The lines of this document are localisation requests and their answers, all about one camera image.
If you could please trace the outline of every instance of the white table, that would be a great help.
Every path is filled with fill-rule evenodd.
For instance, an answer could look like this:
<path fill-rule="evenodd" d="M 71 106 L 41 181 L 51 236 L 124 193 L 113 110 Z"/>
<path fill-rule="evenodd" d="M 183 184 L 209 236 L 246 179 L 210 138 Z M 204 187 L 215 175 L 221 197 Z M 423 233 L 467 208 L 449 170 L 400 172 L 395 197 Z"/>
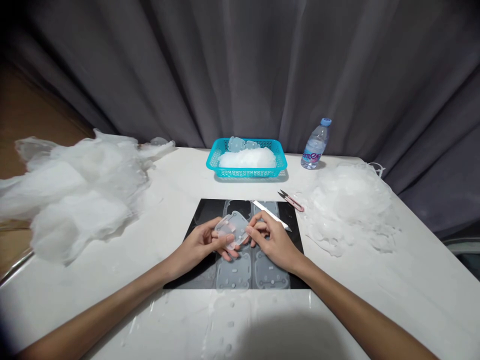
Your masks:
<path fill-rule="evenodd" d="M 221 180 L 206 168 L 208 154 L 209 150 L 179 148 L 159 160 L 157 169 L 149 171 L 148 194 L 154 205 L 120 237 L 93 241 L 68 267 L 34 256 L 0 289 L 2 317 L 15 350 L 168 256 L 182 242 L 201 198 L 279 201 L 279 189 L 299 191 L 322 171 L 303 169 L 300 155 L 288 154 L 287 177 Z M 327 167 L 361 162 L 335 156 L 321 160 Z M 394 206 L 395 226 L 402 229 L 395 238 L 395 253 L 379 254 L 355 244 L 342 257 L 331 257 L 304 235 L 298 218 L 305 254 L 439 358 L 478 359 L 480 283 L 398 198 Z M 212 359 L 218 351 L 217 359 L 224 352 L 233 359 L 247 359 L 249 353 L 273 359 L 367 359 L 310 290 L 158 293 L 101 345 L 89 357 Z"/>

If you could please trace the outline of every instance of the plastic water bottle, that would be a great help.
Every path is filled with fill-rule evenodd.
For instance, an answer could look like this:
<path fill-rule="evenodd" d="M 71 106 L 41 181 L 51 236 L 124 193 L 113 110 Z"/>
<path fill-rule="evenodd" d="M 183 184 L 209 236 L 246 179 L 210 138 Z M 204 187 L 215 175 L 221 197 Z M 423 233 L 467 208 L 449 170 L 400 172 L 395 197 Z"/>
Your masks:
<path fill-rule="evenodd" d="M 301 165 L 305 169 L 312 170 L 319 165 L 320 157 L 324 153 L 327 142 L 329 141 L 329 126 L 331 123 L 332 120 L 324 117 L 320 121 L 320 125 L 311 133 L 301 158 Z"/>

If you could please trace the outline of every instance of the hand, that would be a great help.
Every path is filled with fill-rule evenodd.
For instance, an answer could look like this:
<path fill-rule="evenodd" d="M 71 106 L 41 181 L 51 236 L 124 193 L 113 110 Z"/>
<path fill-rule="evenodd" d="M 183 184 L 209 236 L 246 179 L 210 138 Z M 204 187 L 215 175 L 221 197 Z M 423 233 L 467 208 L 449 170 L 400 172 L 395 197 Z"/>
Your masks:
<path fill-rule="evenodd" d="M 175 280 L 189 272 L 208 254 L 214 251 L 219 252 L 227 261 L 231 260 L 227 252 L 235 258 L 239 256 L 238 252 L 235 250 L 239 250 L 240 246 L 235 246 L 235 250 L 227 250 L 227 245 L 234 241 L 234 236 L 232 234 L 219 237 L 218 233 L 213 231 L 221 219 L 221 217 L 216 217 L 198 225 L 193 229 L 190 235 L 186 237 L 181 245 L 164 260 L 168 265 L 166 282 Z"/>
<path fill-rule="evenodd" d="M 250 220 L 246 232 L 251 237 L 252 247 L 258 243 L 271 261 L 289 273 L 295 273 L 298 265 L 305 260 L 305 255 L 295 247 L 282 224 L 265 211 Z M 267 235 L 270 235 L 270 240 L 265 239 Z"/>

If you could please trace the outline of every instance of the pile of plastic scraps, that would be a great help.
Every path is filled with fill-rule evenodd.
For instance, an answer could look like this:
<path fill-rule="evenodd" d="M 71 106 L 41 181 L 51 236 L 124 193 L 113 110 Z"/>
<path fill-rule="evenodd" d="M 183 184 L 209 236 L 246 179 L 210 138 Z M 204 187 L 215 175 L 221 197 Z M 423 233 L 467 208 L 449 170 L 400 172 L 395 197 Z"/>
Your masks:
<path fill-rule="evenodd" d="M 16 149 L 27 173 L 0 180 L 0 221 L 33 220 L 31 247 L 48 261 L 74 260 L 92 239 L 114 233 L 139 211 L 147 170 L 175 149 L 155 138 L 103 134 L 66 147 L 29 137 Z"/>
<path fill-rule="evenodd" d="M 358 243 L 370 244 L 381 253 L 395 250 L 397 230 L 389 224 L 392 195 L 375 168 L 361 163 L 322 169 L 313 186 L 297 197 L 305 207 L 306 235 L 340 257 Z"/>
<path fill-rule="evenodd" d="M 220 155 L 221 168 L 275 168 L 277 159 L 268 147 L 260 147 L 254 141 L 246 141 L 239 137 L 231 137 L 228 150 Z"/>

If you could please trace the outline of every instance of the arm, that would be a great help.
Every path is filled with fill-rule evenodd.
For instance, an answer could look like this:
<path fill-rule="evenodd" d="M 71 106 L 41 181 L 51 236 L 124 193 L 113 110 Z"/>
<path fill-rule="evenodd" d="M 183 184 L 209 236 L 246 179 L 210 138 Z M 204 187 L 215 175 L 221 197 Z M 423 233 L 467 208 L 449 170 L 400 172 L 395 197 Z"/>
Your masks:
<path fill-rule="evenodd" d="M 213 231 L 221 220 L 217 217 L 197 226 L 185 241 L 164 261 L 121 288 L 106 299 L 34 342 L 18 354 L 20 359 L 80 359 L 120 320 L 142 301 L 166 283 L 193 269 L 213 251 L 219 251 L 225 259 L 230 237 L 217 238 Z M 234 250 L 231 256 L 238 257 Z"/>
<path fill-rule="evenodd" d="M 412 335 L 319 269 L 266 212 L 256 214 L 249 225 L 246 232 L 252 246 L 258 243 L 270 260 L 305 281 L 371 359 L 437 359 Z"/>

